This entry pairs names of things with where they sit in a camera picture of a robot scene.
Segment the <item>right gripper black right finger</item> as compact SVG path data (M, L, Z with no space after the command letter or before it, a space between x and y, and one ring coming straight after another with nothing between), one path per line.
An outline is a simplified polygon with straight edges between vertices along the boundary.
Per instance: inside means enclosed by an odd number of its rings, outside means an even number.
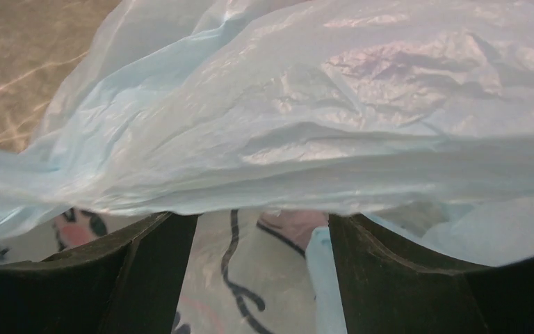
M473 264L362 215L329 228L349 333L534 333L534 257Z

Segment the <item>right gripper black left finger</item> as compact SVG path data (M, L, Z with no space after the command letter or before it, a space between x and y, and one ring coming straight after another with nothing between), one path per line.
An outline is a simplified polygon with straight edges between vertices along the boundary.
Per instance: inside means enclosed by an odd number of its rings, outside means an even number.
M0 333L187 333L196 216L155 214L41 262L0 265Z

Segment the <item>light blue plastic bag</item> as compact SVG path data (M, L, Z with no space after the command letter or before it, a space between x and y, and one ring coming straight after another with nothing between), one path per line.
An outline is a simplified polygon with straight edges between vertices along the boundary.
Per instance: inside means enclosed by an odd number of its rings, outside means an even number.
M534 257L534 1L0 1L0 265L162 213L187 333L349 333L332 215Z

